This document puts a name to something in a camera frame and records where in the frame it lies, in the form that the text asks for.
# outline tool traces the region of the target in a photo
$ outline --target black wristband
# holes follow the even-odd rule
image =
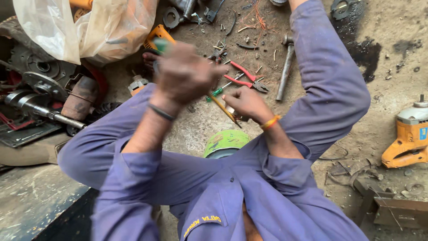
[[[165,111],[159,109],[157,106],[154,106],[153,104],[149,103],[149,107],[154,110],[158,115],[162,116],[163,118],[169,120],[169,121],[173,121],[175,120],[174,116],[171,116],[169,114],[167,114]]]

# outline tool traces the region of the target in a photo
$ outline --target pliers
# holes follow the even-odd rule
[[[246,85],[248,88],[254,87],[256,90],[262,92],[262,93],[267,93],[269,91],[269,89],[262,83],[260,82],[256,82],[256,77],[254,75],[251,75],[246,69],[244,69],[242,66],[240,66],[239,64],[231,61],[230,62],[233,66],[237,67],[238,69],[240,69],[242,72],[244,72],[244,74],[251,80],[251,82],[253,83],[248,83],[248,82],[244,82],[244,81],[239,81],[239,80],[235,80],[234,78],[228,76],[228,75],[223,75],[225,78],[227,78],[228,80],[236,83],[236,84],[242,84],[242,85]]]
[[[216,64],[219,64],[220,61],[221,61],[221,57],[220,56],[222,54],[224,54],[225,50],[226,50],[226,45],[223,45],[223,48],[221,48],[221,50],[218,50],[218,49],[215,48],[214,49],[214,53],[212,55],[210,55],[207,59],[213,60],[213,61],[215,61]]]

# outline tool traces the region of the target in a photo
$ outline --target orange thread bracelet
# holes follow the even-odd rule
[[[275,115],[272,119],[268,120],[265,124],[261,125],[260,128],[262,130],[267,130],[271,128],[279,119],[281,119],[281,116]]]

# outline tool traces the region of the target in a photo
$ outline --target hand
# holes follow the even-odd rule
[[[193,45],[182,42],[170,46],[164,58],[158,61],[159,75],[155,80],[158,86],[153,98],[162,99],[157,101],[162,105],[182,107],[206,95],[227,70],[227,66],[209,64],[196,55]]]
[[[240,115],[248,116],[258,124],[264,124],[275,116],[264,100],[247,86],[221,98]]]

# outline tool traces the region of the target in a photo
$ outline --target red-handled pliers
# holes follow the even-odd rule
[[[266,88],[266,86],[260,82],[256,82],[256,77],[254,75],[251,75],[246,69],[244,69],[244,67],[240,66],[239,64],[231,61],[230,62],[233,66],[237,67],[238,69],[240,69],[242,72],[244,72],[244,74],[251,80],[251,82],[253,83],[248,83],[248,82],[244,82],[244,81],[239,81],[236,80],[228,75],[223,75],[225,78],[227,78],[228,80],[236,83],[236,84],[242,84],[242,85],[246,85],[248,88],[254,87],[256,90],[262,92],[262,93],[267,93],[269,91],[268,88]]]

